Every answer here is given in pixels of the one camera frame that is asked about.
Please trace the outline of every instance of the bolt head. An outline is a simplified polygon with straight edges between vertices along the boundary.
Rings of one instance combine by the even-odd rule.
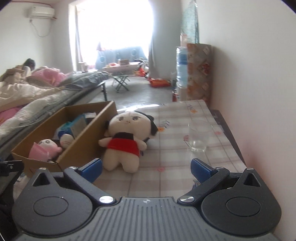
[[[180,197],[180,201],[184,202],[184,203],[192,203],[192,202],[194,202],[194,197],[184,195],[184,196]]]
[[[99,198],[99,201],[100,201],[101,203],[109,204],[109,203],[111,203],[111,202],[114,201],[114,198],[111,197],[111,196],[101,196],[101,197]]]

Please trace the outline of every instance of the table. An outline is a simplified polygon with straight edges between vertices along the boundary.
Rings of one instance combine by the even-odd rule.
[[[138,172],[130,174],[118,167],[112,172],[103,170],[95,180],[97,187],[114,197],[173,196],[177,200],[196,181],[190,171],[193,158],[212,167],[223,166],[230,172],[243,172],[246,168],[203,100],[174,102],[140,111],[152,115],[160,131],[147,142],[148,149],[140,156]],[[194,119],[213,125],[209,146],[202,153],[190,151],[185,141],[188,123]]]
[[[115,65],[111,67],[103,67],[102,70],[108,73],[116,73],[123,71],[132,71],[135,70],[140,62],[130,62],[127,65]]]

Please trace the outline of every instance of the cardboard box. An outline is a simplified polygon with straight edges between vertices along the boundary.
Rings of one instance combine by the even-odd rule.
[[[119,59],[118,64],[119,65],[128,65],[129,64],[129,59]]]
[[[97,116],[78,135],[71,145],[56,160],[56,164],[28,159],[30,149],[34,142],[53,137],[55,130],[67,121],[85,112],[96,112]],[[98,145],[98,140],[104,137],[106,121],[117,114],[114,101],[99,102],[75,106],[67,106],[53,114],[45,122],[32,131],[13,150],[15,160],[22,160],[27,176],[31,177],[40,167],[46,167],[51,172],[60,172],[67,167],[81,167],[94,158],[101,156],[103,148]]]

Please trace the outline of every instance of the red object on floor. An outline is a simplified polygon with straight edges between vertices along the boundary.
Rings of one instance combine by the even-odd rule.
[[[170,86],[170,83],[165,79],[150,79],[149,82],[154,88]]]
[[[173,102],[177,102],[177,94],[173,91]]]
[[[140,68],[138,71],[137,71],[137,76],[140,76],[140,77],[145,77],[146,76],[146,73],[145,71]]]

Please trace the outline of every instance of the red basket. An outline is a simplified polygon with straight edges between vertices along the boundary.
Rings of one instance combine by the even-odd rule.
[[[165,79],[150,79],[149,82],[150,85],[154,88],[170,86],[170,82]]]

